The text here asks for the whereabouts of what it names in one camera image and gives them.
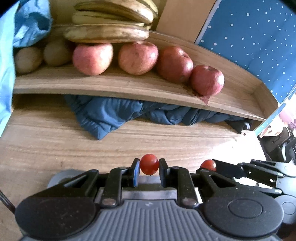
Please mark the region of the brown kiwi left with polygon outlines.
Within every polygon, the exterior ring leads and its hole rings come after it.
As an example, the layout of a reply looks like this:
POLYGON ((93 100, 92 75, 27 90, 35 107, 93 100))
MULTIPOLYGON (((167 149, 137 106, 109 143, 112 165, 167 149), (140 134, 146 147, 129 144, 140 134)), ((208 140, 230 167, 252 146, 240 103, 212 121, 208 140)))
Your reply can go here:
POLYGON ((26 74, 35 71, 43 61, 42 51, 37 47, 20 49, 15 57, 15 68, 18 74, 26 74))

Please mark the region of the light blue curtain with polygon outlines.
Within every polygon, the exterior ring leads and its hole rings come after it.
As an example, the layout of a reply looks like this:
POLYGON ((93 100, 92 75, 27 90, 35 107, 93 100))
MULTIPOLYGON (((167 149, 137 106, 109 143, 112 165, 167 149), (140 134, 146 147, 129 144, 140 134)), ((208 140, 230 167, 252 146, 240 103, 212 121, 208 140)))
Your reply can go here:
POLYGON ((15 36, 15 15, 19 2, 15 2, 1 16, 1 133, 11 117, 15 68, 13 61, 13 40, 15 36))

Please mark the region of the blue dotted fabric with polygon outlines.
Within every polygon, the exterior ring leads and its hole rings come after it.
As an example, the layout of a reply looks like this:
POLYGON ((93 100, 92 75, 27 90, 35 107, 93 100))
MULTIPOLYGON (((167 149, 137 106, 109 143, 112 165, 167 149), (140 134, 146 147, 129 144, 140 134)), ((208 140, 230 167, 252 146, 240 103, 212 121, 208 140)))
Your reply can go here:
POLYGON ((295 93, 295 12, 283 1, 217 1, 195 41, 258 77, 280 107, 295 93))

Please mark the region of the red cherry tomato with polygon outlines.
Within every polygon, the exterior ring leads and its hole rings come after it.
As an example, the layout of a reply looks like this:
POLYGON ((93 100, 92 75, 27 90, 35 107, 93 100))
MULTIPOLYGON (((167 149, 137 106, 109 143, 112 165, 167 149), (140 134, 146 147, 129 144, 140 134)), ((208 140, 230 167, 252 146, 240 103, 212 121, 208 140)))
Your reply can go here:
POLYGON ((159 169, 159 160, 153 154, 146 154, 140 160, 140 169, 146 175, 153 175, 159 169))
POLYGON ((210 170, 210 171, 214 171, 214 172, 216 172, 216 170, 217 170, 216 162, 214 160, 212 160, 212 159, 205 160, 201 164, 200 168, 210 170))

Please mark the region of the red apple far left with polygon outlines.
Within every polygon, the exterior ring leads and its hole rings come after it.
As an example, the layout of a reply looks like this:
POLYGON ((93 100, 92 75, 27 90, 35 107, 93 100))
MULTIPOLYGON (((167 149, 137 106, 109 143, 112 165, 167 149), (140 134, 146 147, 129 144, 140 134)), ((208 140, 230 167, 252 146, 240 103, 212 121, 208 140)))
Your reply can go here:
POLYGON ((76 46, 72 62, 75 68, 89 76, 100 75, 111 64, 113 59, 112 44, 79 44, 76 46))

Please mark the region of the red apple far right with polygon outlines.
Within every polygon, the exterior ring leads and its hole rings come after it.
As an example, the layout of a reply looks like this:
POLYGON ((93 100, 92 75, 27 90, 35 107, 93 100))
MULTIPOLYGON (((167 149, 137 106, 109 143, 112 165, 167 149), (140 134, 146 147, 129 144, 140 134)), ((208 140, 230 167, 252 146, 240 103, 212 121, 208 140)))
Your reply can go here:
POLYGON ((201 96, 217 95, 224 87, 224 83, 223 73, 212 66, 197 65, 190 76, 192 90, 201 96))

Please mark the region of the brown kiwi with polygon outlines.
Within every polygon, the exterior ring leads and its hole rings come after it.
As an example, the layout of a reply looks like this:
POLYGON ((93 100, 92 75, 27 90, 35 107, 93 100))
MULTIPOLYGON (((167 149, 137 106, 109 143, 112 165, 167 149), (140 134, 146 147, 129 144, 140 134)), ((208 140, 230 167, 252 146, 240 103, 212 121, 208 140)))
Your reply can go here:
POLYGON ((15 57, 15 68, 18 74, 26 74, 35 71, 43 61, 42 51, 37 47, 20 49, 15 57))
POLYGON ((50 66, 61 66, 72 59, 73 49, 64 39, 48 42, 44 48, 44 61, 50 66))

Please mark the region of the blue crumpled cloth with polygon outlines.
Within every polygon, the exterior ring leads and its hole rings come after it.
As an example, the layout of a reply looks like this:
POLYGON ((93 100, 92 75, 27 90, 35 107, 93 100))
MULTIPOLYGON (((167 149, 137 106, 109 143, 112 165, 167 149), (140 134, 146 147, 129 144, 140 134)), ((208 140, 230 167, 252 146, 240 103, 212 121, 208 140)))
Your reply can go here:
POLYGON ((13 47, 30 47, 45 38, 52 27, 48 0, 20 1, 15 14, 13 47))

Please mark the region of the metal tray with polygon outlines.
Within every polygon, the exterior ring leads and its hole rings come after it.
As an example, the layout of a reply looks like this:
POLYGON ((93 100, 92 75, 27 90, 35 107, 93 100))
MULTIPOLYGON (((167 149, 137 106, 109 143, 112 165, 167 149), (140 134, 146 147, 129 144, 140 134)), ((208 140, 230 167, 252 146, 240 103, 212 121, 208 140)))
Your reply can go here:
POLYGON ((72 187, 72 188, 81 188, 81 186, 83 185, 83 182, 86 180, 86 174, 84 174, 85 171, 82 171, 82 170, 75 170, 75 169, 67 169, 67 170, 64 170, 64 171, 61 171, 57 174, 55 174, 51 180, 49 181, 48 185, 47 185, 47 188, 51 188, 53 186, 56 186, 60 183, 63 183, 63 182, 67 182, 69 180, 71 180, 72 178, 76 178, 76 176, 82 176, 84 177, 83 178, 79 178, 78 180, 79 181, 75 181, 72 186, 69 186, 69 187, 72 187))

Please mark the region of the banana bunch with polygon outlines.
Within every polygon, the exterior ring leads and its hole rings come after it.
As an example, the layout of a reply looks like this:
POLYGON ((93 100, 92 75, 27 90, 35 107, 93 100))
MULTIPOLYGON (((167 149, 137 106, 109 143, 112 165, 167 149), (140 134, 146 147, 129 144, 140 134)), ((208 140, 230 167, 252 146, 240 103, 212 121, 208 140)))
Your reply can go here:
POLYGON ((63 36, 74 43, 143 41, 159 16, 153 1, 84 1, 74 5, 73 25, 63 36))

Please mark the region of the dark blue jacket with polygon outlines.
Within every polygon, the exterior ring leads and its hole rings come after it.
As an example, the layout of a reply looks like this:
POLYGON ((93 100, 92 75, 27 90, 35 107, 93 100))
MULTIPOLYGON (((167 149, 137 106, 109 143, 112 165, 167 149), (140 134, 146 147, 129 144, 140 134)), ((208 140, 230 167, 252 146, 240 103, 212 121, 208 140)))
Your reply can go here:
POLYGON ((202 121, 225 121, 238 133, 253 124, 252 120, 239 116, 159 102, 87 95, 65 95, 65 100, 81 127, 99 140, 136 118, 162 125, 182 123, 186 126, 202 121))

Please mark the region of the red apple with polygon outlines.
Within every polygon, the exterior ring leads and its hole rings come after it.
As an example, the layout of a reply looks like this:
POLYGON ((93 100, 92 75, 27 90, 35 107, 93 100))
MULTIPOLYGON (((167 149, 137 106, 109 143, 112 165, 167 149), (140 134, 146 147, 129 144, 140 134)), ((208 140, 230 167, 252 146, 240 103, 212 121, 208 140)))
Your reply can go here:
POLYGON ((111 64, 113 59, 112 44, 79 44, 76 46, 72 62, 75 68, 89 76, 100 75, 111 64))
POLYGON ((223 73, 212 66, 197 65, 190 76, 192 90, 201 96, 217 95, 224 87, 224 83, 223 73))
POLYGON ((119 67, 131 75, 143 75, 155 66, 159 50, 155 44, 147 41, 126 43, 118 54, 119 67))
POLYGON ((189 55, 180 47, 170 46, 159 52, 157 73, 172 83, 187 82, 194 68, 189 55))

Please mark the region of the curved wooden shelf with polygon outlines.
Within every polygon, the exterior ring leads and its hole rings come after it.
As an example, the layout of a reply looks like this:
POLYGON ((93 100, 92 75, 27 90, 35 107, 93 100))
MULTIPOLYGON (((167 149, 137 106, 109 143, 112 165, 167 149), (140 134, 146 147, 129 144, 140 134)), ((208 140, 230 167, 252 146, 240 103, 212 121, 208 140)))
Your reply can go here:
POLYGON ((132 76, 113 63, 98 76, 86 76, 73 66, 40 67, 18 76, 14 93, 81 94, 146 100, 177 104, 232 114, 257 121, 266 120, 278 107, 278 101, 266 85, 254 75, 233 62, 193 43, 148 31, 135 25, 56 25, 48 41, 70 34, 70 39, 106 40, 119 49, 121 43, 146 39, 159 49, 168 46, 182 48, 194 64, 210 65, 222 71, 225 84, 222 90, 209 99, 197 97, 189 87, 170 83, 155 72, 132 76))

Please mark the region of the brown kiwi right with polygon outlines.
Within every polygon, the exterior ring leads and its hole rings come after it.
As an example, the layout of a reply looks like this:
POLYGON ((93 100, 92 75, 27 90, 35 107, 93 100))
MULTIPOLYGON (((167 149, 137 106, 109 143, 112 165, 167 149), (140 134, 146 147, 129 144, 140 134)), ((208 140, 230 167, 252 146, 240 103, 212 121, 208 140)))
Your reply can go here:
POLYGON ((44 61, 50 66, 61 66, 72 59, 73 49, 64 39, 48 42, 44 48, 44 61))

